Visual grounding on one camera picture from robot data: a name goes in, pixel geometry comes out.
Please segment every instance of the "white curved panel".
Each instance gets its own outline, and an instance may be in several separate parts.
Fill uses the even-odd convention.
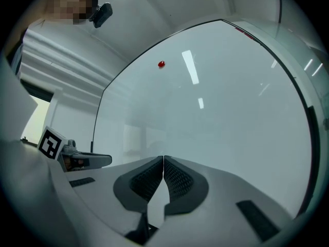
[[[311,144],[283,68],[260,44],[217,21],[164,40],[110,84],[94,152],[112,155],[113,166],[167,154],[228,171],[295,216]]]

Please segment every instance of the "red dot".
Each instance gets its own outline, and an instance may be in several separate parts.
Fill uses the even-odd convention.
[[[164,62],[163,60],[160,61],[159,64],[158,64],[158,66],[159,66],[160,68],[162,68],[163,66],[165,66],[165,62]]]

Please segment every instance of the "person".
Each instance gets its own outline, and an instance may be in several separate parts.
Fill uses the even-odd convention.
[[[36,0],[12,30],[4,48],[5,56],[15,73],[20,77],[23,37],[28,27],[40,21],[63,21],[78,24],[89,19],[97,9],[98,0]]]

